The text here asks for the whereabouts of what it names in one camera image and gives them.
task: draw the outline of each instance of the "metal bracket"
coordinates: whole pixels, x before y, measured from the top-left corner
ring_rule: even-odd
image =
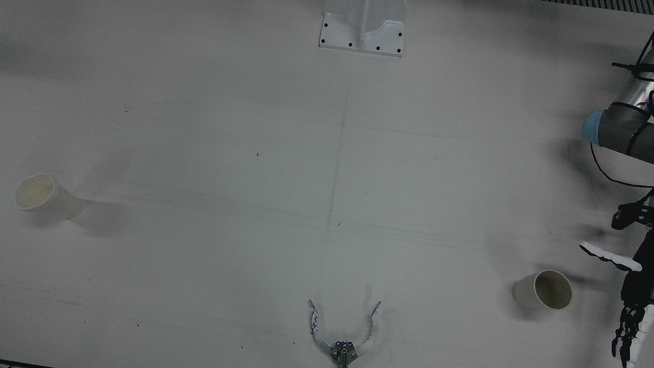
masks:
[[[327,0],[319,47],[402,56],[406,0]]]
[[[313,304],[312,300],[309,300],[309,302],[311,303],[311,308],[313,308],[311,313],[311,334],[313,335],[313,339],[316,341],[322,351],[324,351],[326,354],[332,357],[336,363],[338,363],[340,368],[347,368],[347,366],[356,358],[367,352],[375,342],[378,330],[378,325],[376,323],[377,309],[379,308],[381,301],[377,302],[375,308],[372,310],[372,314],[370,315],[370,332],[368,333],[368,338],[363,344],[357,347],[354,347],[354,344],[349,341],[337,341],[334,346],[331,346],[325,342],[320,335],[320,331],[318,330],[318,309]]]

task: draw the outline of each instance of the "robotic hand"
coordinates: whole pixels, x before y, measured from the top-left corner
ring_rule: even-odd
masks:
[[[619,206],[618,212],[613,216],[612,227],[623,229],[633,222],[652,226],[654,212],[643,203],[644,200],[640,200]],[[579,246],[587,254],[627,271],[620,292],[625,305],[620,314],[620,326],[615,330],[615,338],[611,342],[611,354],[619,357],[623,368],[633,368],[638,361],[643,341],[654,322],[654,230],[647,232],[633,259],[613,254],[586,242]]]

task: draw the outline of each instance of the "black grille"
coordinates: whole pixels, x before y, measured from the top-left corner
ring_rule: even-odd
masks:
[[[543,0],[550,3],[580,5],[582,7],[621,10],[624,12],[653,14],[654,1],[652,0]]]

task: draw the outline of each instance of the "black cable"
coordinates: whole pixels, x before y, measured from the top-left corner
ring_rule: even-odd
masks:
[[[0,364],[10,365],[11,367],[22,367],[22,368],[52,368],[52,367],[47,367],[45,365],[21,363],[19,361],[4,360],[4,359],[0,359]]]
[[[654,82],[654,79],[652,78],[645,78],[640,76],[641,73],[654,73],[654,64],[648,64],[642,62],[643,57],[647,52],[647,48],[650,45],[652,45],[652,47],[654,48],[654,31],[649,36],[649,39],[647,40],[645,47],[643,47],[643,49],[640,51],[638,60],[634,65],[627,65],[627,64],[620,64],[620,63],[611,63],[611,65],[629,70],[631,74],[634,76],[634,78],[639,79],[641,81]]]
[[[648,122],[644,122],[641,126],[636,129],[636,131],[631,135],[631,139],[629,140],[629,143],[627,144],[627,149],[625,150],[625,155],[631,156],[631,150],[634,148],[634,144],[636,143],[636,140],[638,139],[638,136],[651,124]]]
[[[653,195],[654,195],[654,188],[652,188],[647,194],[645,194],[645,196],[643,198],[637,200],[636,203],[645,204],[647,199],[649,199],[649,197],[651,197]]]
[[[654,96],[654,90],[649,91],[649,96],[647,97],[647,108],[649,109],[649,115],[654,115],[654,101],[652,100]]]
[[[600,170],[600,172],[602,174],[604,174],[604,176],[606,176],[606,179],[609,179],[610,181],[612,181],[614,183],[626,185],[627,187],[652,188],[652,189],[654,189],[654,186],[652,186],[652,185],[631,184],[631,183],[625,183],[624,181],[615,180],[614,178],[610,177],[606,172],[604,172],[604,170],[602,170],[602,167],[600,166],[600,163],[597,162],[597,156],[595,156],[595,150],[593,149],[593,144],[592,143],[591,143],[591,153],[593,154],[593,161],[595,161],[595,164],[597,165],[597,168]]]

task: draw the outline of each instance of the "white table surface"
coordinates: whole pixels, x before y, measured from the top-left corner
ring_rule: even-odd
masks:
[[[53,367],[619,367],[642,190],[581,139],[652,17],[409,1],[401,59],[318,47],[322,1],[0,3],[0,358]],[[598,149],[615,177],[651,165]],[[47,172],[91,201],[20,212]],[[560,312],[517,306],[537,270]],[[647,340],[640,367],[654,362]]]

